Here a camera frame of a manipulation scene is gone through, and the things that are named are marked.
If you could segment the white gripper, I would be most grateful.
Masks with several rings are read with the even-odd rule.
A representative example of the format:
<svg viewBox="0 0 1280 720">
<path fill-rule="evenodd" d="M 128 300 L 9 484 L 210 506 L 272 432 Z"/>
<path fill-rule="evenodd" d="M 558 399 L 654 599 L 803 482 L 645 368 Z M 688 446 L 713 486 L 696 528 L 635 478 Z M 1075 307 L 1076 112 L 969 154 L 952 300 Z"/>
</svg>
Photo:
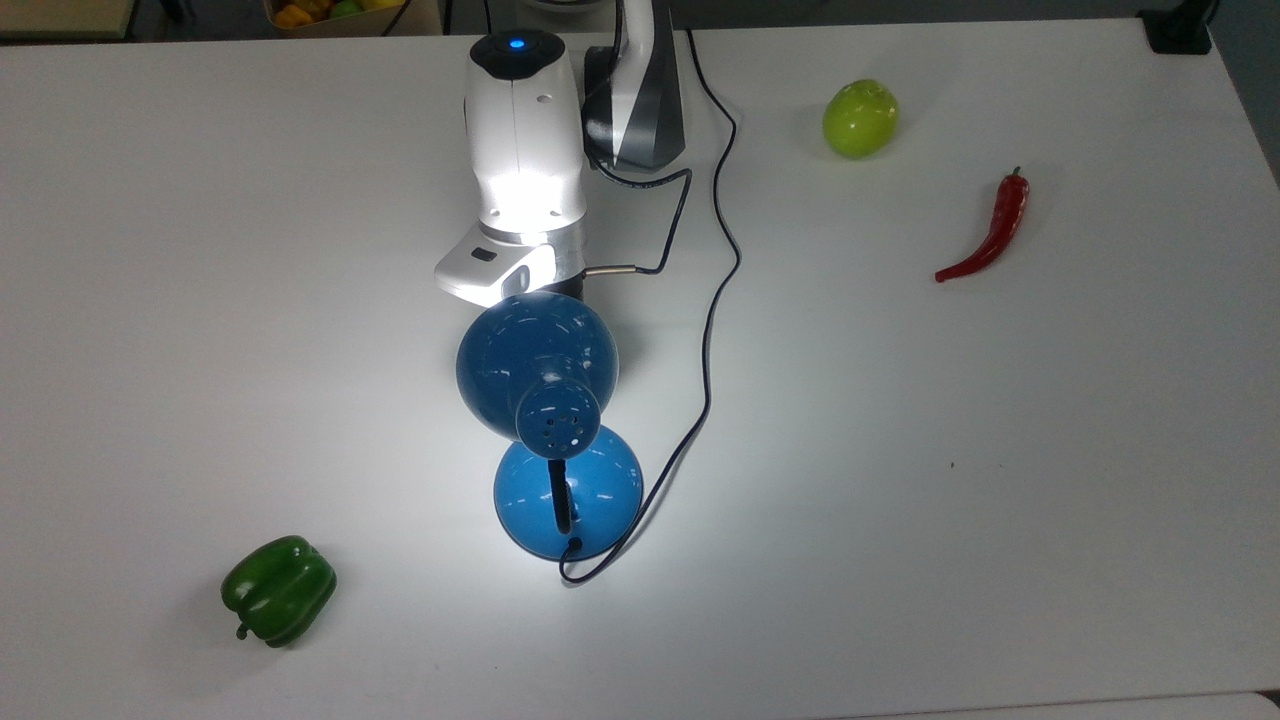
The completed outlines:
<svg viewBox="0 0 1280 720">
<path fill-rule="evenodd" d="M 541 290 L 558 277 L 556 249 L 545 233 L 513 233 L 474 225 L 435 265 L 447 293 L 481 307 Z"/>
</svg>

